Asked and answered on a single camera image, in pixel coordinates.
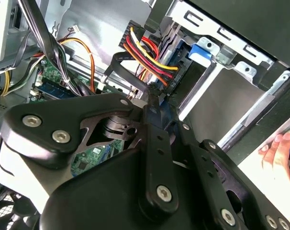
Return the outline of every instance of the white connector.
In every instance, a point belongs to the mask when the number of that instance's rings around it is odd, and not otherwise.
[[[73,29],[74,29],[75,33],[80,32],[78,25],[73,25]]]

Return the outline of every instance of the cable bundle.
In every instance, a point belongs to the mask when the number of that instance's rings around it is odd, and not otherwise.
[[[149,73],[155,75],[165,86],[167,86],[167,82],[164,80],[165,77],[173,78],[173,71],[177,71],[178,67],[170,67],[165,66],[157,62],[158,59],[158,48],[152,43],[148,38],[142,38],[147,45],[154,51],[156,57],[152,58],[147,51],[140,45],[140,42],[137,40],[133,27],[130,28],[130,34],[126,37],[126,43],[124,44],[127,52],[131,54],[131,56],[137,60],[143,68]],[[143,80],[146,72],[142,72],[140,79]]]
[[[44,22],[44,18],[42,17],[40,9],[38,8],[36,2],[28,0],[18,0],[18,3],[21,11],[26,18],[31,32],[35,36],[39,47],[46,55],[48,61],[61,73],[63,81],[76,96],[84,96],[84,91],[81,90],[78,86],[82,85],[83,83],[76,83],[75,80],[71,80],[67,71],[64,48],[49,33]]]

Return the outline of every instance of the green circuit board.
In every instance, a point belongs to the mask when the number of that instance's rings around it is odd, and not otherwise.
[[[72,175],[77,176],[121,152],[123,144],[122,140],[115,140],[110,145],[93,147],[75,155],[71,166]]]

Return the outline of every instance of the mounting hole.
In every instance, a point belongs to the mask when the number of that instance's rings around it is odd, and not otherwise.
[[[131,136],[136,133],[136,128],[130,128],[127,130],[127,135]]]
[[[123,100],[123,99],[121,99],[121,103],[124,104],[124,105],[128,105],[128,102]]]
[[[214,177],[213,174],[212,174],[212,172],[210,172],[210,171],[208,171],[208,175],[209,175],[211,178]]]
[[[164,155],[164,152],[161,149],[158,149],[158,153]]]

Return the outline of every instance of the red cable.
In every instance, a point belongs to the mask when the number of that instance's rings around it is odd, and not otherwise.
[[[154,48],[154,52],[156,53],[156,61],[157,61],[159,58],[159,50],[158,50],[158,47],[156,46],[156,44],[147,37],[142,37],[142,41],[143,42],[146,41],[146,42],[151,44],[151,46]]]
[[[151,64],[146,58],[144,58],[143,57],[143,55],[141,55],[140,53],[139,53],[139,51],[131,44],[131,42],[130,42],[130,38],[129,38],[129,36],[127,36],[126,37],[126,41],[127,41],[127,43],[128,43],[128,45],[129,45],[129,47],[139,56],[139,58],[146,64],[146,65],[148,65],[150,68],[152,68],[154,71],[156,71],[157,73],[160,73],[160,74],[163,74],[163,75],[165,75],[165,76],[167,76],[167,77],[169,77],[169,78],[173,78],[173,76],[171,75],[171,74],[169,74],[169,73],[166,73],[166,72],[164,72],[164,71],[162,71],[162,70],[159,70],[159,69],[157,69],[153,64]]]

